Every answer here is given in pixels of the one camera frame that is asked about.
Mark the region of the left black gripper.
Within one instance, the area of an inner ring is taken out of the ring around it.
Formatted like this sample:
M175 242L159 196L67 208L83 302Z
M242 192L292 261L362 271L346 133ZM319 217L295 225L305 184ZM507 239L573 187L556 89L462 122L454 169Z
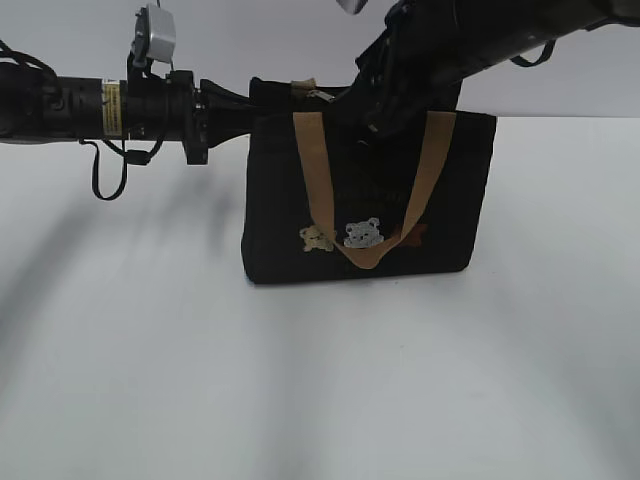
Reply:
M208 163L208 141L227 141L253 130L258 108L248 97L211 80L200 81L200 101L191 71L175 70L165 77L128 76L125 132L130 140L152 141L149 151L128 149L129 165L146 166L166 141L182 144L189 165Z

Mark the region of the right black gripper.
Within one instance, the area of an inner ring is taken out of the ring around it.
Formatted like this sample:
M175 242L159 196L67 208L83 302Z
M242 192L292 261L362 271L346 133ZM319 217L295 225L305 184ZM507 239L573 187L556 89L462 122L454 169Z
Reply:
M356 78L333 101L336 123L390 136L426 109L450 109L450 89L431 89L420 71L401 63L400 52L399 31L387 29L356 59Z

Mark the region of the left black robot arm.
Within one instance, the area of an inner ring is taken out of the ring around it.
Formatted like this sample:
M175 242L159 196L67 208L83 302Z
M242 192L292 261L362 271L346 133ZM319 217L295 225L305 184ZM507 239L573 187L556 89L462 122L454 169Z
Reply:
M99 140L144 166L165 142L179 142L188 164L205 165L209 149L250 133L261 111L187 70L160 77L129 60L124 80L65 77L31 55L1 49L4 143Z

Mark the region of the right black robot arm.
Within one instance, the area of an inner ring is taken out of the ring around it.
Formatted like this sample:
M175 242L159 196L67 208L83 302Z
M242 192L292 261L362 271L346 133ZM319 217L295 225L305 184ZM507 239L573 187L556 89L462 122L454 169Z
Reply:
M358 74L331 104L333 119L387 136L444 92L579 30L637 27L636 1L398 1L356 60Z

